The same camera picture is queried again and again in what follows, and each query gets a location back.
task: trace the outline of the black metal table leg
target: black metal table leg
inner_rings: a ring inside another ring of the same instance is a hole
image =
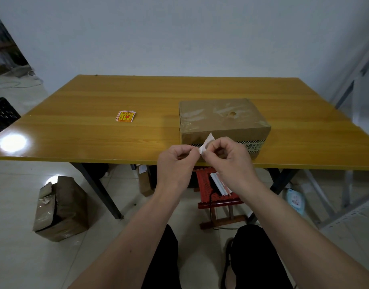
[[[279,171],[278,168],[268,168],[267,169],[272,177],[273,184],[270,187],[270,190],[274,194],[280,194],[285,186],[290,182],[290,180],[295,176],[298,172],[298,169],[283,169],[282,172]],[[257,217],[254,213],[250,215],[247,219],[248,224],[254,224],[257,221]]]
[[[111,214],[115,217],[115,219],[121,219],[122,214],[119,209],[116,207],[114,201],[112,201],[110,195],[107,193],[105,187],[102,185],[99,178],[93,176],[91,169],[89,168],[90,163],[75,163],[71,162],[71,164],[79,170],[90,186],[94,189],[95,193],[99,196],[102,202],[105,204],[107,209],[111,212]]]

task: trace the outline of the black sandal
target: black sandal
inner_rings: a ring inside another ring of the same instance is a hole
[[[226,289],[226,272],[227,269],[229,268],[229,266],[231,265],[231,260],[230,260],[230,254],[231,254],[231,246],[233,244],[233,240],[234,238],[230,239],[227,242],[226,245],[226,259],[225,259],[225,268],[223,269],[223,275],[222,275],[222,279],[221,279],[221,289]]]

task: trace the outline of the person's left hand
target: person's left hand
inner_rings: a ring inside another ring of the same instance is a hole
[[[190,145],[172,145],[163,151],[156,164],[158,170],[156,190],[180,196],[190,182],[191,173],[199,157],[199,148]]]

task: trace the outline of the black plastic crate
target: black plastic crate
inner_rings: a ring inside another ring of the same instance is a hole
[[[21,116],[4,98],[0,97],[0,132],[12,125]]]

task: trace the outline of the forearm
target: forearm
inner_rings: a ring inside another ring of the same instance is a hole
[[[301,288],[369,288],[369,272],[259,181],[243,193]]]
[[[148,203],[70,288],[140,288],[178,201],[176,194],[156,190]]]

